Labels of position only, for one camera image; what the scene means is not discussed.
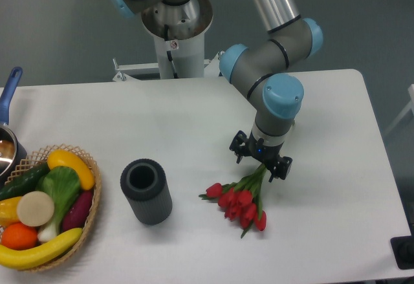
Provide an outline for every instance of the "blue joint cap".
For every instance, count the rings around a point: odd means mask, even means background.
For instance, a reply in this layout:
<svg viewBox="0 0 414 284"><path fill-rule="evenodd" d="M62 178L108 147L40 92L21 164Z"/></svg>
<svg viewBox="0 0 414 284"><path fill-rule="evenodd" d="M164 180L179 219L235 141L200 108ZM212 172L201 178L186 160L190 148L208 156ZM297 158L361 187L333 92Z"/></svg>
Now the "blue joint cap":
<svg viewBox="0 0 414 284"><path fill-rule="evenodd" d="M111 0L112 4L115 5L116 9L126 18L131 18L134 16L134 13L128 8L124 0Z"/></svg>
<svg viewBox="0 0 414 284"><path fill-rule="evenodd" d="M310 32L312 33L312 48L309 54L309 56L311 56L319 49L321 49L323 45L323 32L319 25L316 24L315 20L309 19L307 17L303 20L304 22L308 23Z"/></svg>
<svg viewBox="0 0 414 284"><path fill-rule="evenodd" d="M219 68L228 82L232 82L232 72L235 63L246 49L248 48L242 44L234 45L227 49L227 51L221 56Z"/></svg>
<svg viewBox="0 0 414 284"><path fill-rule="evenodd" d="M263 102L276 117L293 119L300 110L303 94L303 86L297 78L275 74L263 87Z"/></svg>

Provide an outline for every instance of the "orange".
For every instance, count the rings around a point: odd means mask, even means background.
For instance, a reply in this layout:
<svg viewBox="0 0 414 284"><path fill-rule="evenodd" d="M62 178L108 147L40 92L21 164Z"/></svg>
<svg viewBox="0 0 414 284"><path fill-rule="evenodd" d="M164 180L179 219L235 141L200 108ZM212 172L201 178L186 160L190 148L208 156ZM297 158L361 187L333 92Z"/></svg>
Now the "orange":
<svg viewBox="0 0 414 284"><path fill-rule="evenodd" d="M12 250L28 250L35 247L38 241L38 232L25 224L11 224L1 236L1 244Z"/></svg>

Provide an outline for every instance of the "black cylinder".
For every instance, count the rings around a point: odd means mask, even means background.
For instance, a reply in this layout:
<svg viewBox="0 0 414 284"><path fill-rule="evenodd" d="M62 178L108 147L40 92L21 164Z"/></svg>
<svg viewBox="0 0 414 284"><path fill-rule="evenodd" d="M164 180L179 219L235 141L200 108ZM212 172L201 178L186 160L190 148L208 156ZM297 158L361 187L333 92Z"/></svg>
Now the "black cylinder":
<svg viewBox="0 0 414 284"><path fill-rule="evenodd" d="M166 174L154 160L128 164L121 175L121 189L141 223L159 224L170 215L173 201Z"/></svg>

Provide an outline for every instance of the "red tulip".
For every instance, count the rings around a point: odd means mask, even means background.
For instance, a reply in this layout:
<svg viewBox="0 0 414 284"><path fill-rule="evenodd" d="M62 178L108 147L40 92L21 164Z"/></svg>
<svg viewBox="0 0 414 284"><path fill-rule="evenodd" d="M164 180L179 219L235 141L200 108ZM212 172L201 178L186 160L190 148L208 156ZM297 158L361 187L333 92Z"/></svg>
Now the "red tulip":
<svg viewBox="0 0 414 284"><path fill-rule="evenodd" d="M254 224L256 225L257 229L263 231L266 228L266 212L263 211L261 214L260 221L258 220L258 214L254 215Z"/></svg>
<svg viewBox="0 0 414 284"><path fill-rule="evenodd" d="M230 206L238 205L237 201L239 199L240 191L233 192L233 194L230 196Z"/></svg>
<svg viewBox="0 0 414 284"><path fill-rule="evenodd" d="M220 183L216 182L213 186L210 186L206 190L207 197L209 198L218 198L223 192L223 186Z"/></svg>
<svg viewBox="0 0 414 284"><path fill-rule="evenodd" d="M229 218L229 220L233 221L241 214L241 209L237 205L229 206L224 213L225 218Z"/></svg>
<svg viewBox="0 0 414 284"><path fill-rule="evenodd" d="M244 208L245 206L248 206L250 203L252 203L253 196L252 193L248 190L243 190L240 192L237 203L239 207Z"/></svg>
<svg viewBox="0 0 414 284"><path fill-rule="evenodd" d="M226 208L230 205L232 201L231 199L232 199L233 190L234 190L233 187L231 187L228 192L221 195L219 202L218 202L218 205L221 208Z"/></svg>
<svg viewBox="0 0 414 284"><path fill-rule="evenodd" d="M230 208L227 208L227 210L225 211L224 218L230 218Z"/></svg>
<svg viewBox="0 0 414 284"><path fill-rule="evenodd" d="M244 216L240 216L240 225L241 228L246 229L252 220L247 219Z"/></svg>
<svg viewBox="0 0 414 284"><path fill-rule="evenodd" d="M253 220L254 215L257 213L257 206L254 203L249 204L243 208L242 217L248 219L249 221Z"/></svg>

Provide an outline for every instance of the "bok choy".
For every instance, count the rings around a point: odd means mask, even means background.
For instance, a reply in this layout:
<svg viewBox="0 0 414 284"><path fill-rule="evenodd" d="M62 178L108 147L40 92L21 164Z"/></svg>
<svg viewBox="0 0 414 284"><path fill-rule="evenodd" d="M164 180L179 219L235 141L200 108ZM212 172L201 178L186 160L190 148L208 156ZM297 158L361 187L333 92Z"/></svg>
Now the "bok choy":
<svg viewBox="0 0 414 284"><path fill-rule="evenodd" d="M38 239L45 243L60 234L60 224L80 191L79 176L72 168L58 166L39 181L36 190L47 193L55 206L53 217L39 229Z"/></svg>

